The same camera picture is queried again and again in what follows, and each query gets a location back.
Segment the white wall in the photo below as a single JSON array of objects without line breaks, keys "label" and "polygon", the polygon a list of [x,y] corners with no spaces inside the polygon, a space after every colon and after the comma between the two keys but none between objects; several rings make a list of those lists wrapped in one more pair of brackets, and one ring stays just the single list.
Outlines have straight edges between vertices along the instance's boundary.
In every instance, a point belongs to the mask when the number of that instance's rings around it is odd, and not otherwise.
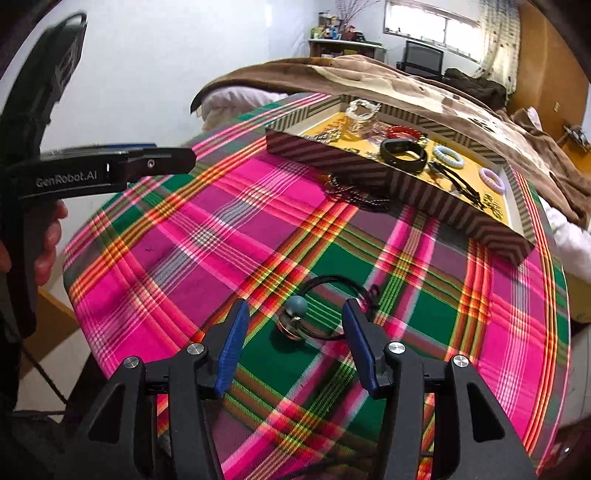
[{"label": "white wall", "polygon": [[265,21],[269,58],[310,55],[310,30],[318,24],[319,0],[267,0]]},{"label": "white wall", "polygon": [[591,83],[589,84],[589,93],[587,94],[587,109],[583,118],[583,132],[591,139]]},{"label": "white wall", "polygon": [[[469,18],[474,16],[473,6],[476,5],[478,8],[478,2],[475,0],[429,0],[429,3],[449,12],[457,13]],[[329,9],[333,15],[336,15],[334,0],[320,0],[319,11],[325,11],[327,9]],[[407,39],[397,35],[384,33],[384,15],[385,0],[380,0],[354,17],[351,23],[356,27],[356,30],[365,34],[367,40],[381,42],[384,45],[384,48],[388,50],[386,53],[386,63],[395,67],[396,62],[401,61],[404,56],[404,47]],[[444,48],[442,50],[444,51],[443,72],[448,68],[457,68],[463,73],[472,75],[479,66],[479,64],[473,60],[457,55],[454,52],[447,51]]]},{"label": "white wall", "polygon": [[[0,108],[43,30],[88,13],[82,59],[55,106],[42,150],[106,142],[178,145],[200,132],[189,115],[207,82],[237,68],[308,55],[317,0],[62,0],[0,79]],[[108,196],[67,200],[61,252]],[[66,300],[61,277],[51,292]]]}]

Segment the blue gripper pad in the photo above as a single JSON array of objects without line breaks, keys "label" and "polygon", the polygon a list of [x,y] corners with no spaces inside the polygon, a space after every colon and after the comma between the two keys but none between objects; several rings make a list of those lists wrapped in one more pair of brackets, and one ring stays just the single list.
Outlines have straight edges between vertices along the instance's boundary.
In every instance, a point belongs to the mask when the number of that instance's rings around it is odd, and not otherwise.
[{"label": "blue gripper pad", "polygon": [[234,380],[250,319],[248,303],[236,300],[224,322],[233,323],[217,360],[217,378],[213,389],[218,398],[223,397]]},{"label": "blue gripper pad", "polygon": [[367,321],[353,299],[343,305],[342,323],[361,386],[370,397],[381,398],[384,387],[389,386],[384,354],[388,336],[382,327]]}]

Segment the striped tray border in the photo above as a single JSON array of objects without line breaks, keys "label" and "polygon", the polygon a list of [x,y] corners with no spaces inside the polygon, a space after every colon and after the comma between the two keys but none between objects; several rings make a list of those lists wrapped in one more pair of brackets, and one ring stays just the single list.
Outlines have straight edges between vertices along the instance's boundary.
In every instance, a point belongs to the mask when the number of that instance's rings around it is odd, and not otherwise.
[{"label": "striped tray border", "polygon": [[267,151],[332,173],[343,181],[366,187],[376,194],[387,194],[390,198],[414,206],[475,238],[511,264],[519,265],[523,262],[536,244],[530,213],[513,169],[503,157],[488,147],[437,122],[382,104],[382,113],[441,135],[501,167],[509,179],[524,235],[458,197],[411,174],[355,153],[285,132],[327,108],[340,105],[341,110],[344,110],[357,98],[351,95],[332,96],[314,105],[294,110],[271,122],[265,126]]}]

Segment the jewelry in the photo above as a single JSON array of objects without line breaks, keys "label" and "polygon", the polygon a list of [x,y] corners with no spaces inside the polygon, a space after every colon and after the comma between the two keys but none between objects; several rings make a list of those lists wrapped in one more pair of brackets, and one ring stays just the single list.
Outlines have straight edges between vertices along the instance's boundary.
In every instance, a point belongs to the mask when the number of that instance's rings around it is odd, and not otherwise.
[{"label": "jewelry", "polygon": [[482,198],[482,204],[486,208],[490,208],[492,214],[496,218],[498,218],[499,220],[503,219],[503,210],[501,210],[501,205],[499,205],[499,202],[492,198],[492,195],[490,193],[485,193],[484,197]]},{"label": "jewelry", "polygon": [[378,300],[381,295],[377,285],[372,285],[369,290],[354,282],[350,278],[342,275],[320,275],[305,282],[300,289],[287,299],[282,312],[275,319],[277,328],[290,340],[303,340],[306,335],[317,340],[331,341],[342,340],[345,335],[337,333],[335,335],[318,335],[308,328],[303,321],[303,317],[308,309],[306,294],[313,288],[327,283],[340,283],[355,292],[358,297],[363,297],[363,302],[367,308],[365,317],[369,322],[373,322],[375,314],[378,311]]},{"label": "jewelry", "polygon": [[466,180],[460,177],[455,171],[447,168],[442,163],[430,161],[427,163],[431,173],[437,173],[444,178],[447,178],[452,185],[456,188],[457,192],[464,195],[470,200],[475,206],[484,210],[484,205],[480,199],[480,193],[472,187]]},{"label": "jewelry", "polygon": [[372,160],[382,160],[382,155],[380,155],[379,153],[375,153],[375,152],[365,152],[364,156],[366,158],[371,158]]},{"label": "jewelry", "polygon": [[463,157],[452,150],[451,148],[444,147],[442,145],[438,145],[433,148],[433,155],[437,157],[438,160],[442,161],[443,163],[449,165],[453,168],[464,168],[464,159]]},{"label": "jewelry", "polygon": [[[359,113],[360,107],[365,108],[366,112]],[[366,138],[374,129],[380,108],[382,108],[380,103],[376,105],[363,99],[354,100],[345,110],[344,129],[354,137]]]},{"label": "jewelry", "polygon": [[333,128],[316,135],[304,135],[303,137],[307,138],[308,140],[314,140],[315,142],[328,145],[329,143],[336,142],[340,139],[340,128]]},{"label": "jewelry", "polygon": [[[404,152],[416,153],[419,158],[418,160],[400,160],[399,158],[396,158],[396,154]],[[427,151],[423,147],[416,142],[405,140],[403,138],[384,140],[379,146],[379,154],[388,165],[407,173],[423,171],[429,157]]]},{"label": "jewelry", "polygon": [[425,135],[423,135],[421,138],[417,140],[417,145],[420,145],[423,148],[427,148],[427,145],[429,145],[429,139],[425,137]]},{"label": "jewelry", "polygon": [[369,197],[356,187],[340,185],[338,179],[330,173],[320,176],[324,184],[324,192],[335,202],[344,201],[368,212],[387,213],[391,208],[391,200],[383,197]]},{"label": "jewelry", "polygon": [[393,125],[386,130],[388,138],[407,138],[419,140],[423,134],[414,128],[404,127],[402,125]]},{"label": "jewelry", "polygon": [[506,185],[495,172],[489,168],[481,168],[478,175],[480,175],[480,179],[493,192],[498,193],[499,195],[505,194],[507,190]]}]

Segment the tray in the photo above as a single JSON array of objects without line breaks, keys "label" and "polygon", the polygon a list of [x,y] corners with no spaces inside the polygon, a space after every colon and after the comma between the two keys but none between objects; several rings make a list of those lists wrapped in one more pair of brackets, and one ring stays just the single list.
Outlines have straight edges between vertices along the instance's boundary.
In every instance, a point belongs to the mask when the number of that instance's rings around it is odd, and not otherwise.
[{"label": "tray", "polygon": [[503,157],[475,140],[427,118],[382,104],[378,119],[421,131],[437,144],[490,168],[508,185],[502,197],[503,221],[480,210],[466,199],[363,154],[326,145],[303,135],[344,112],[350,95],[332,96],[315,105],[292,111],[266,125],[267,151],[332,173],[342,183],[366,188],[397,199],[474,238],[513,265],[519,265],[535,248],[535,232],[515,173]]}]

